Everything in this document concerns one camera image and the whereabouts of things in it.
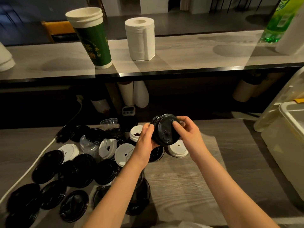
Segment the toilet paper roll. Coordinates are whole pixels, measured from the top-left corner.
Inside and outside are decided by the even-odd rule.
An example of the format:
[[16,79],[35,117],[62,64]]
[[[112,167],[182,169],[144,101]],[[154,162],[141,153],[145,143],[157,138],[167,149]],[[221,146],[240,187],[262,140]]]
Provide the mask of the toilet paper roll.
[[0,42],[0,72],[6,71],[15,65],[12,54]]
[[287,31],[279,40],[276,51],[286,55],[298,53],[304,46],[304,4],[292,19]]
[[143,81],[134,82],[134,103],[140,108],[145,108],[149,103],[149,92]]
[[125,28],[131,59],[151,60],[155,56],[154,20],[131,18],[125,21]]
[[133,81],[117,82],[121,96],[126,105],[134,105],[133,100]]

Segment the paper cup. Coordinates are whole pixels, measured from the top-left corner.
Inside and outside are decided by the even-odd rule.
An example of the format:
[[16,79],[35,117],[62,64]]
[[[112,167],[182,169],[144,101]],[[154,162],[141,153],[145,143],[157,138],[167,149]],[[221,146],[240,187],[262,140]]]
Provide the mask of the paper cup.
[[104,30],[102,11],[97,7],[80,8],[65,14],[82,45],[97,69],[112,65],[112,58]]

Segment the floor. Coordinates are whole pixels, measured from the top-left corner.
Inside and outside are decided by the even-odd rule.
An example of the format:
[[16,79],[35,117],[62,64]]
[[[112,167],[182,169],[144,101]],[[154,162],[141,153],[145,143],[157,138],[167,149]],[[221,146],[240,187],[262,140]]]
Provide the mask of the floor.
[[[221,31],[261,30],[267,25],[268,14],[273,7],[260,7],[254,10],[236,12],[233,9],[216,14],[194,14],[171,11],[164,14],[143,15],[155,20],[155,35],[193,34]],[[105,28],[108,39],[126,38],[124,22],[139,15],[108,17]],[[29,45],[49,43],[47,33],[40,22],[0,25],[0,41],[3,45]]]
[[[232,114],[245,119],[195,121],[208,149],[237,184],[280,227],[303,227],[304,202],[277,166],[260,133],[253,130],[256,118],[239,112]],[[0,152],[5,157],[1,159],[1,195],[25,172],[58,129],[0,131],[6,134],[0,136],[1,143],[5,144]],[[16,140],[20,141],[17,146],[14,143]],[[59,146],[54,143],[48,150],[58,149]],[[6,174],[8,171],[12,172],[10,176]],[[189,155],[177,159],[165,153],[160,161],[148,164],[144,175],[151,187],[150,205],[139,216],[125,216],[123,227],[150,227],[174,220],[197,222],[216,228],[227,227],[218,205]],[[30,181],[30,177],[21,181],[21,184],[27,181]],[[93,183],[83,190],[91,197],[95,188]],[[4,210],[5,204],[1,204],[1,221],[5,219]],[[68,224],[60,220],[58,210],[59,207],[51,211],[42,210],[35,227],[81,227],[91,211],[88,209],[80,220]]]

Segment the counter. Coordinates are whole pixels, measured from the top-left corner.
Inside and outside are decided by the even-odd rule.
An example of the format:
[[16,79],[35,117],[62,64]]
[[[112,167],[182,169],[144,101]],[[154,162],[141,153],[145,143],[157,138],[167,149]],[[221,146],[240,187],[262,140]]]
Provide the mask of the counter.
[[[260,133],[253,130],[253,121],[241,119],[217,119],[195,121],[200,128],[207,148],[220,164],[228,171],[237,184],[282,227],[301,227],[304,224],[303,201],[299,198],[290,182],[285,178],[270,155]],[[26,142],[26,134],[20,129],[0,130],[7,134],[5,139],[18,142],[2,141],[1,160],[11,163],[11,168],[26,171],[23,162],[15,157],[22,155],[24,160],[35,160],[32,149],[36,142],[44,147],[49,144],[58,128],[22,129],[31,134],[32,144]],[[62,144],[53,143],[46,152],[58,149]],[[14,150],[10,160],[4,158],[7,152]],[[1,168],[1,182],[6,182],[9,166]],[[30,173],[16,188],[31,183]],[[144,169],[145,178],[151,188],[149,206],[138,216],[125,215],[122,227],[150,227],[161,222],[183,220],[209,226],[226,227],[221,211],[208,189],[197,166],[187,155],[174,158],[167,153],[162,159],[149,163]],[[97,184],[93,181],[83,188],[91,199]],[[75,190],[69,188],[67,194]],[[92,211],[91,203],[85,215],[74,223],[65,223],[59,217],[59,207],[40,210],[32,227],[81,227]],[[0,204],[0,227],[6,218],[6,200]]]
[[274,44],[259,42],[261,30],[194,34],[155,38],[155,57],[133,61],[128,43],[109,40],[113,65],[96,70],[80,42],[11,46],[15,67],[0,73],[1,83],[101,79],[105,82],[153,78],[204,76],[215,71],[301,67],[304,52],[286,56]]

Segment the chair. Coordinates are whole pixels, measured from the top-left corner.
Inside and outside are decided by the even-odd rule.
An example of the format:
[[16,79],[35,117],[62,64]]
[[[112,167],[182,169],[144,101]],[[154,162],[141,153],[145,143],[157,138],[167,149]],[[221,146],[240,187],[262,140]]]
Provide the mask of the chair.
[[[246,11],[249,10],[249,6],[250,6],[252,0],[250,0],[249,5],[248,5],[248,7],[247,7],[247,9],[246,9],[246,6],[247,6],[248,1],[249,1],[249,0],[246,0],[246,3],[245,3],[245,5],[244,5],[244,7],[243,7],[243,12],[244,12],[245,10],[246,10]],[[263,1],[263,0],[261,0],[260,3],[259,3],[259,5],[257,6],[256,11],[259,9],[259,7],[260,7],[262,1]],[[241,0],[239,1],[239,4],[238,4],[238,6],[237,6],[237,9],[240,8],[240,3],[241,3]]]
[[48,32],[52,43],[79,41],[79,38],[70,22],[44,22],[41,24]]
[[0,0],[0,15],[5,15],[11,23],[16,25],[12,17],[10,16],[10,13],[14,13],[20,20],[20,22],[23,23],[20,16],[17,14],[17,12],[13,9],[13,7],[6,1]]
[[[215,14],[215,12],[216,12],[216,10],[217,10],[217,5],[218,5],[218,2],[219,2],[219,1],[221,1],[221,0],[216,0],[215,9],[213,10],[213,13],[214,13],[214,14]],[[225,0],[222,0],[221,10],[222,10],[222,8],[223,8],[224,1],[225,1]],[[231,2],[232,2],[232,0],[230,0],[229,7],[228,7],[228,10],[227,10],[227,13],[229,12],[229,8],[230,8],[230,6],[231,6]],[[210,6],[209,13],[210,13],[211,10],[212,10],[212,4],[213,4],[213,0],[212,0],[212,2],[211,2],[211,6]]]

